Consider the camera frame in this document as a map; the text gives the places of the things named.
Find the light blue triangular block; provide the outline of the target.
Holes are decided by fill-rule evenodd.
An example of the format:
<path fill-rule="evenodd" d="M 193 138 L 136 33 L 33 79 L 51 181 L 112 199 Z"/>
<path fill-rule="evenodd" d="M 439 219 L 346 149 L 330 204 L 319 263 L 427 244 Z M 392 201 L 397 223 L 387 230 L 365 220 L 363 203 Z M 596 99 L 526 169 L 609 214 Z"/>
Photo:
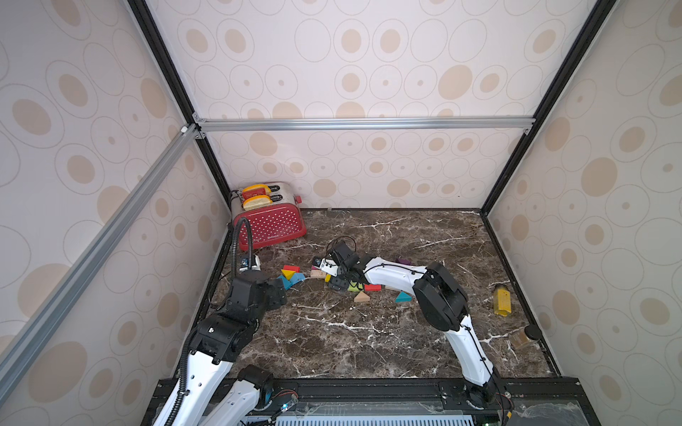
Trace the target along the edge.
<path fill-rule="evenodd" d="M 306 279 L 307 279 L 307 277 L 305 277 L 305 275 L 304 275 L 303 273 L 294 273 L 294 274 L 292 275 L 291 279 L 289 280 L 289 282 L 290 282 L 292 285 L 296 285 L 296 284 L 298 284 L 298 283 L 300 283 L 300 282 L 303 282 L 303 281 L 306 280 Z"/>

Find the teal triangular block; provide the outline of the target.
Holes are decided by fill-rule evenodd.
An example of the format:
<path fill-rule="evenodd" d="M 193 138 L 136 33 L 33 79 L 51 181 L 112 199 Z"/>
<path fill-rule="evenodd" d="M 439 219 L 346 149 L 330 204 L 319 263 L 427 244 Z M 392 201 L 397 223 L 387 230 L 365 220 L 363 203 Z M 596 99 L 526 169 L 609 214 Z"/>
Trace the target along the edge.
<path fill-rule="evenodd" d="M 406 292 L 401 292 L 398 296 L 396 296 L 395 301 L 396 303 L 408 303 L 412 301 L 413 298 L 410 296 L 410 294 Z"/>

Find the natural wood triangular block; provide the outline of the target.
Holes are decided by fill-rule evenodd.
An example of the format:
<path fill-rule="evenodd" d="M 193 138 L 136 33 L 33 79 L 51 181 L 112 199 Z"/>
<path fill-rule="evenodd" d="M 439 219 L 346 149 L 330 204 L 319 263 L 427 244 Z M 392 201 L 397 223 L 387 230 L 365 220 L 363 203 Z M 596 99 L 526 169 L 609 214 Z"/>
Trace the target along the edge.
<path fill-rule="evenodd" d="M 353 301 L 357 304 L 369 303 L 370 300 L 371 300 L 370 296 L 364 293 L 363 291 L 359 292 L 357 296 L 353 299 Z"/>

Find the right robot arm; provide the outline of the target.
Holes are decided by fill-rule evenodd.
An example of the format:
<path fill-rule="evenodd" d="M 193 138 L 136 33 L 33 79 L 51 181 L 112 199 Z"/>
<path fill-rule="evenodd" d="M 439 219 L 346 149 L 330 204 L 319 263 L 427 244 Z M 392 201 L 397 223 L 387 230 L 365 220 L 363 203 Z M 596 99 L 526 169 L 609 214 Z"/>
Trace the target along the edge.
<path fill-rule="evenodd" d="M 426 321 L 444 333 L 456 354 L 469 405 L 483 409 L 504 394 L 497 369 L 474 331 L 468 296 L 443 264 L 406 266 L 382 257 L 360 256 L 341 241 L 324 257 L 316 257 L 313 266 L 330 275 L 330 287 L 335 290 L 347 290 L 352 284 L 363 289 L 379 285 L 413 296 Z"/>

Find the yellow triangular block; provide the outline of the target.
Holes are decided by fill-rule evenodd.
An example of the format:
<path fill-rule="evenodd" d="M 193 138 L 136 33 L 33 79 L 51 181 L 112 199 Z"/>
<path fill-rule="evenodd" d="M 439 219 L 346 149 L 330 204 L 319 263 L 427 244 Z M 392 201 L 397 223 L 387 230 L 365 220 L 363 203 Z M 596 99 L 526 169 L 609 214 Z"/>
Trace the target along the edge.
<path fill-rule="evenodd" d="M 295 273 L 296 271 L 293 270 L 282 269 L 282 276 L 285 277 L 286 280 L 291 280 Z"/>

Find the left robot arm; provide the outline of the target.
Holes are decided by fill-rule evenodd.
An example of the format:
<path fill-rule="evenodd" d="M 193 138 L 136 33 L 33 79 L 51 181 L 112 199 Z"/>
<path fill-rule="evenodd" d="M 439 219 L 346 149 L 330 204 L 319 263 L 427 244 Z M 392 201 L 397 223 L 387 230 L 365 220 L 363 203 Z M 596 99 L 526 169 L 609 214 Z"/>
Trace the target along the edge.
<path fill-rule="evenodd" d="M 206 409 L 242 350 L 269 311 L 286 305 L 280 278 L 256 270 L 238 273 L 225 303 L 189 332 L 179 358 L 178 380 L 155 425 L 239 425 L 272 399 L 274 376 L 260 367 L 243 368 L 227 395 Z"/>

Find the teal rectangular block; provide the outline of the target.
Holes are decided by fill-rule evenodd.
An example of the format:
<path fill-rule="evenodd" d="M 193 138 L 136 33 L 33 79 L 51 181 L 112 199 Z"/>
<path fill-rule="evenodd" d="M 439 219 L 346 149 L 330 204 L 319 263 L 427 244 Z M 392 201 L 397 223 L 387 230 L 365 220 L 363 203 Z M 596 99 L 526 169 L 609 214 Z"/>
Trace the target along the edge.
<path fill-rule="evenodd" d="M 285 276 L 280 275 L 279 279 L 281 280 L 284 289 L 290 289 L 293 286 L 293 283 L 290 280 L 288 280 Z"/>

